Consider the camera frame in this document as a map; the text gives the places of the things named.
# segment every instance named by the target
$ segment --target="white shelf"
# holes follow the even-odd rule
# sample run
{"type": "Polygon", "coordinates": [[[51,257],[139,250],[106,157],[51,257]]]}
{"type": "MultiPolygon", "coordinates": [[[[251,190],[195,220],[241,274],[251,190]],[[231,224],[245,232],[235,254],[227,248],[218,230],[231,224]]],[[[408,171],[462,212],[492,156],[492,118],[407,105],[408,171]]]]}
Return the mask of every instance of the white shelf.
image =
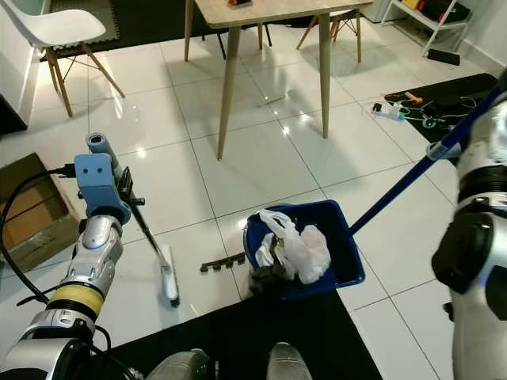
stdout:
{"type": "Polygon", "coordinates": [[[393,6],[397,6],[399,9],[403,10],[405,13],[408,13],[411,17],[415,18],[416,20],[420,21],[422,24],[426,25],[428,28],[432,30],[446,30],[446,29],[455,29],[455,28],[463,28],[467,25],[468,21],[458,21],[458,22],[446,22],[442,25],[440,25],[438,22],[430,20],[427,18],[424,14],[421,13],[421,11],[417,9],[412,9],[409,6],[406,6],[402,2],[396,0],[392,2],[393,6]]]}

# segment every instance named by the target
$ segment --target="cardboard box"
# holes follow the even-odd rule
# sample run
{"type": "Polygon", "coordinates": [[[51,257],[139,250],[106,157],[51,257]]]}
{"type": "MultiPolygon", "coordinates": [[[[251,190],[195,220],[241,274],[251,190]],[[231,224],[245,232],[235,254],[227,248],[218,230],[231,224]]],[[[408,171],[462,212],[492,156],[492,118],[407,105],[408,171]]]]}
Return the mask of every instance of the cardboard box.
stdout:
{"type": "Polygon", "coordinates": [[[415,10],[419,5],[420,0],[402,0],[402,3],[415,10]]]}
{"type": "MultiPolygon", "coordinates": [[[[36,154],[1,168],[0,210],[22,180],[44,170],[36,154]]],[[[78,216],[58,185],[50,177],[41,177],[14,201],[7,215],[3,241],[20,269],[27,272],[74,244],[78,226],[78,216]]]]}

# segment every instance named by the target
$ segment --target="white plastic bag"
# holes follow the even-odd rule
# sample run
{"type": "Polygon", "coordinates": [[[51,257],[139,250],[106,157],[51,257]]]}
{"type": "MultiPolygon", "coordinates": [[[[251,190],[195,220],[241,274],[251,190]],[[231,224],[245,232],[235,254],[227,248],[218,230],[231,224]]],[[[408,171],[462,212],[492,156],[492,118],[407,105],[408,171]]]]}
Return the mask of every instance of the white plastic bag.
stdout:
{"type": "Polygon", "coordinates": [[[308,248],[311,255],[311,270],[304,271],[303,276],[308,283],[317,281],[331,264],[330,251],[327,248],[326,237],[314,225],[304,227],[301,232],[301,238],[304,245],[308,248]]]}
{"type": "Polygon", "coordinates": [[[302,236],[299,236],[295,224],[286,214],[260,210],[259,216],[278,238],[284,240],[284,249],[280,255],[290,261],[301,282],[313,283],[317,281],[327,270],[331,261],[330,253],[326,247],[326,238],[318,231],[317,227],[305,227],[307,245],[302,236]]]}

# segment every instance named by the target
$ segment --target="black rug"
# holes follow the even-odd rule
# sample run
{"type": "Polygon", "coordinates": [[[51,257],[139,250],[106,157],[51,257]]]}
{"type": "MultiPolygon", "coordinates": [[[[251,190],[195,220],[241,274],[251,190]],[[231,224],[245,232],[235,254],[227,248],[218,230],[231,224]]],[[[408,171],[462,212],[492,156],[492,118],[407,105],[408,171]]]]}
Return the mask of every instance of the black rug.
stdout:
{"type": "MultiPolygon", "coordinates": [[[[479,103],[496,84],[497,79],[493,75],[477,74],[434,85],[425,85],[416,89],[406,89],[399,93],[386,95],[384,98],[391,104],[396,101],[404,101],[408,99],[404,95],[408,91],[417,97],[422,97],[424,101],[421,105],[410,105],[410,102],[404,102],[403,105],[407,107],[418,108],[432,102],[425,106],[424,114],[435,116],[445,122],[439,122],[434,127],[427,128],[420,120],[407,119],[407,121],[429,142],[434,143],[440,141],[449,132],[449,126],[457,125],[470,112],[474,103],[479,103]]],[[[424,118],[422,113],[417,110],[410,110],[406,116],[415,119],[424,118]]]]}
{"type": "MultiPolygon", "coordinates": [[[[152,44],[185,37],[185,0],[111,0],[120,38],[90,45],[94,52],[152,44]]],[[[311,17],[278,21],[295,27],[307,27],[311,17]]],[[[227,29],[211,29],[194,3],[192,36],[226,32],[227,29]]],[[[83,54],[76,47],[58,50],[58,57],[83,54]]]]}
{"type": "MultiPolygon", "coordinates": [[[[382,379],[336,291],[286,302],[250,298],[112,353],[148,375],[168,355],[201,348],[219,361],[220,379],[262,380],[269,351],[279,341],[299,350],[314,380],[382,379]]],[[[94,358],[90,379],[101,378],[102,360],[94,358]]],[[[102,376],[123,379],[113,364],[102,376]]]]}

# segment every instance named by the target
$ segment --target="floor tile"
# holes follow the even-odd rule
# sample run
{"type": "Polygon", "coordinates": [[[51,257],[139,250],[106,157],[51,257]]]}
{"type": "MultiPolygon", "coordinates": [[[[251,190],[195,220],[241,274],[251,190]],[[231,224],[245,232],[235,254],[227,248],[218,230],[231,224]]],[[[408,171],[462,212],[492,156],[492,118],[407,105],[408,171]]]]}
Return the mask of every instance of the floor tile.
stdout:
{"type": "MultiPolygon", "coordinates": [[[[146,199],[140,210],[153,234],[213,218],[190,142],[126,154],[118,160],[131,170],[135,195],[146,199]]],[[[143,237],[135,220],[125,226],[124,242],[143,237]]]]}
{"type": "Polygon", "coordinates": [[[218,136],[193,140],[216,216],[318,187],[278,122],[231,131],[223,160],[218,136]]]}
{"type": "MultiPolygon", "coordinates": [[[[350,180],[324,188],[324,193],[340,204],[352,225],[411,167],[350,180]]],[[[439,190],[420,177],[354,236],[389,295],[434,278],[431,256],[453,211],[439,190]]]]}
{"type": "MultiPolygon", "coordinates": [[[[184,45],[175,44],[162,48],[167,70],[174,85],[221,78],[225,73],[225,61],[216,38],[209,36],[205,41],[200,38],[190,40],[189,61],[183,60],[184,45]]],[[[241,62],[237,62],[236,74],[245,72],[241,62]]]]}
{"type": "Polygon", "coordinates": [[[359,309],[370,303],[387,298],[386,291],[383,289],[375,273],[373,273],[370,264],[364,259],[362,253],[361,262],[364,269],[364,281],[351,287],[337,289],[347,310],[359,309]]]}
{"type": "MultiPolygon", "coordinates": [[[[171,86],[170,76],[157,44],[154,48],[129,48],[122,52],[112,50],[98,59],[127,95],[171,86]]],[[[90,67],[88,71],[89,101],[118,97],[118,92],[99,70],[90,67]]]]}
{"type": "MultiPolygon", "coordinates": [[[[88,63],[85,55],[80,55],[77,61],[88,63]]],[[[71,66],[72,61],[69,59],[58,60],[62,76],[71,66]]],[[[72,105],[79,105],[88,101],[88,68],[79,63],[74,63],[67,77],[65,78],[65,88],[72,105]]],[[[41,110],[48,108],[63,107],[63,98],[60,93],[55,91],[49,65],[47,62],[39,64],[39,74],[37,77],[36,92],[33,99],[33,109],[41,110]]]]}
{"type": "Polygon", "coordinates": [[[67,115],[65,108],[51,108],[33,111],[29,129],[2,137],[0,165],[6,165],[33,152],[37,153],[48,169],[74,162],[76,154],[85,153],[88,148],[87,107],[74,106],[74,117],[67,115]]]}
{"type": "Polygon", "coordinates": [[[260,51],[257,41],[257,28],[242,31],[240,37],[239,56],[249,71],[261,70],[268,67],[300,62],[305,59],[304,53],[297,51],[298,40],[289,28],[283,25],[269,25],[272,47],[268,45],[268,37],[263,28],[263,48],[260,51]]]}
{"type": "MultiPolygon", "coordinates": [[[[279,119],[321,109],[318,60],[273,67],[252,73],[265,102],[279,119]]],[[[330,80],[330,106],[354,101],[335,80],[330,80]]]]}
{"type": "Polygon", "coordinates": [[[230,269],[208,273],[199,270],[203,262],[225,256],[215,220],[156,238],[159,244],[172,248],[181,304],[171,307],[162,294],[160,268],[148,242],[125,245],[97,321],[111,333],[113,346],[239,302],[230,269]]]}
{"type": "Polygon", "coordinates": [[[423,86],[402,65],[394,49],[379,47],[365,50],[361,63],[356,62],[354,55],[332,55],[331,75],[357,101],[423,86]]]}
{"type": "Polygon", "coordinates": [[[410,330],[432,363],[440,380],[452,380],[452,330],[442,305],[450,301],[449,289],[433,280],[393,297],[410,330]]]}
{"type": "MultiPolygon", "coordinates": [[[[322,190],[314,190],[312,192],[307,192],[298,196],[282,199],[273,202],[272,204],[310,203],[324,200],[325,198],[326,197],[324,196],[322,190]]],[[[225,245],[228,256],[233,256],[237,253],[244,252],[245,249],[243,247],[243,229],[245,228],[246,220],[249,216],[255,214],[255,212],[267,207],[268,205],[270,204],[250,208],[248,210],[236,212],[234,214],[226,215],[217,219],[220,233],[222,234],[223,244],[225,245]]],[[[249,289],[250,268],[251,266],[249,265],[248,261],[246,261],[243,265],[235,265],[232,267],[236,283],[238,284],[239,294],[241,295],[242,299],[251,296],[249,289]]]]}
{"type": "Polygon", "coordinates": [[[425,85],[484,72],[483,69],[464,57],[461,57],[459,66],[422,58],[422,47],[412,41],[392,46],[390,50],[395,54],[395,59],[425,85]]]}
{"type": "Polygon", "coordinates": [[[382,105],[382,112],[389,113],[391,105],[383,97],[374,97],[361,101],[361,106],[368,115],[395,141],[395,143],[410,157],[411,160],[420,160],[425,156],[428,140],[415,129],[408,120],[393,120],[385,116],[371,114],[374,103],[382,105]]]}
{"type": "MultiPolygon", "coordinates": [[[[174,87],[191,138],[219,132],[222,88],[222,78],[174,87]]],[[[248,74],[237,75],[228,128],[231,130],[274,120],[275,115],[264,103],[252,78],[248,74]]]]}
{"type": "MultiPolygon", "coordinates": [[[[356,20],[351,20],[353,27],[356,27],[356,20]]],[[[292,32],[299,39],[303,36],[305,28],[293,28],[292,32]]],[[[373,24],[364,17],[361,18],[361,50],[381,48],[390,44],[399,44],[410,41],[409,37],[397,30],[394,26],[373,24]]],[[[311,29],[305,38],[300,50],[318,55],[318,25],[311,29]]],[[[331,54],[343,53],[345,51],[357,51],[356,34],[348,26],[341,27],[336,41],[330,44],[331,54]]]]}
{"type": "Polygon", "coordinates": [[[383,378],[438,379],[390,299],[359,309],[352,317],[383,378]]]}
{"type": "MultiPolygon", "coordinates": [[[[27,277],[42,291],[54,287],[65,277],[68,263],[50,265],[27,273],[27,277]]],[[[29,326],[33,317],[44,310],[39,302],[23,306],[16,303],[32,293],[17,277],[0,279],[0,361],[29,326]]]]}
{"type": "Polygon", "coordinates": [[[448,160],[437,161],[428,169],[425,175],[451,203],[457,204],[459,194],[458,169],[451,162],[448,160]]]}
{"type": "Polygon", "coordinates": [[[172,88],[90,103],[90,131],[104,133],[116,154],[189,138],[172,88]]]}
{"type": "Polygon", "coordinates": [[[409,158],[357,104],[330,109],[329,138],[320,112],[281,120],[321,186],[407,163],[409,158]]]}

